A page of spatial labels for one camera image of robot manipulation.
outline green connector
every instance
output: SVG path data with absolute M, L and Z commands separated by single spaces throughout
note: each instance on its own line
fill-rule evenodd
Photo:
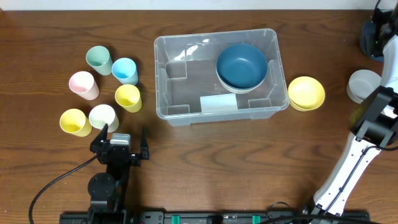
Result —
M 252 224 L 259 224 L 261 222 L 261 217 L 259 215 L 253 215 Z
M 172 216 L 172 224 L 180 224 L 180 216 L 179 215 Z

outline white cup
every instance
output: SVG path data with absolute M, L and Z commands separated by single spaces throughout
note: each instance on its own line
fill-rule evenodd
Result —
M 100 89 L 90 72 L 77 72 L 69 79 L 69 89 L 86 100 L 94 100 Z
M 358 70 L 349 78 L 347 94 L 355 103 L 362 103 L 379 85 L 381 77 L 370 70 Z
M 110 105 L 98 105 L 88 115 L 88 120 L 94 128 L 103 129 L 108 124 L 108 132 L 114 132 L 119 127 L 119 120 Z

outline wooden table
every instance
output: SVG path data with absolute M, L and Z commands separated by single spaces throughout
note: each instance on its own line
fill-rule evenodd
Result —
M 131 169 L 127 205 L 177 210 L 265 210 L 276 201 L 305 204 L 341 155 L 357 106 L 346 94 L 349 76 L 382 64 L 363 55 L 358 37 L 369 11 L 70 11 L 0 13 L 0 223 L 27 223 L 36 193 L 93 154 L 85 138 L 58 124 L 67 109 L 88 115 L 113 105 L 133 148 L 148 129 L 150 160 Z M 325 87 L 321 108 L 291 107 L 265 120 L 171 127 L 155 112 L 154 40 L 160 35 L 271 28 L 277 32 L 287 83 L 309 75 Z M 85 61 L 106 46 L 115 60 L 139 67 L 143 108 L 128 113 L 114 101 L 120 83 Z M 86 101 L 68 88 L 77 71 L 95 74 L 100 95 Z M 346 208 L 367 209 L 373 220 L 398 219 L 398 153 L 382 152 L 353 190 Z M 36 223 L 58 223 L 65 210 L 89 207 L 89 179 L 105 166 L 93 162 L 39 198 Z

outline plastic container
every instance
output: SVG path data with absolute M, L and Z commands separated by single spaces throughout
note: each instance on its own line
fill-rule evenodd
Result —
M 216 62 L 220 53 L 234 44 L 253 45 L 266 56 L 266 79 L 255 90 L 236 95 L 237 110 L 212 106 L 213 110 L 202 112 L 201 97 L 230 93 L 218 80 Z M 162 36 L 155 40 L 154 48 L 156 111 L 172 126 L 266 119 L 289 105 L 277 36 L 272 29 Z

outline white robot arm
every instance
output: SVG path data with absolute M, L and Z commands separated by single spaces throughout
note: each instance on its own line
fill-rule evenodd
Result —
M 396 138 L 396 115 L 386 114 L 394 114 L 393 101 L 398 96 L 393 91 L 398 90 L 398 36 L 394 35 L 382 52 L 384 68 L 381 86 L 365 99 L 351 117 L 351 133 L 343 155 L 328 180 L 314 195 L 315 208 L 311 213 L 342 215 L 347 198 L 357 181 L 380 153 L 377 147 L 385 147 Z

